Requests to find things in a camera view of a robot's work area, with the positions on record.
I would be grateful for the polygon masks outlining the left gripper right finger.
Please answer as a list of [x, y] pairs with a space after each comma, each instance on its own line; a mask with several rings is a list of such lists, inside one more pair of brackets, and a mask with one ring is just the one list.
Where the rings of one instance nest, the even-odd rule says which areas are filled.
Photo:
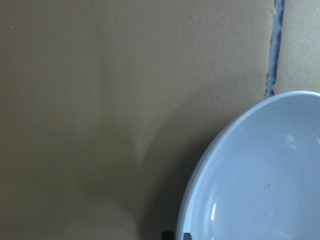
[[183, 240], [192, 240], [192, 235], [189, 232], [183, 233]]

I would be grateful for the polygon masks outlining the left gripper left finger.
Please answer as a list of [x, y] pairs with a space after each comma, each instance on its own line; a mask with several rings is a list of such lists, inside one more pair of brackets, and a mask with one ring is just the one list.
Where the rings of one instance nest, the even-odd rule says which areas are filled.
[[161, 233], [161, 240], [174, 240], [174, 232], [173, 231], [163, 231]]

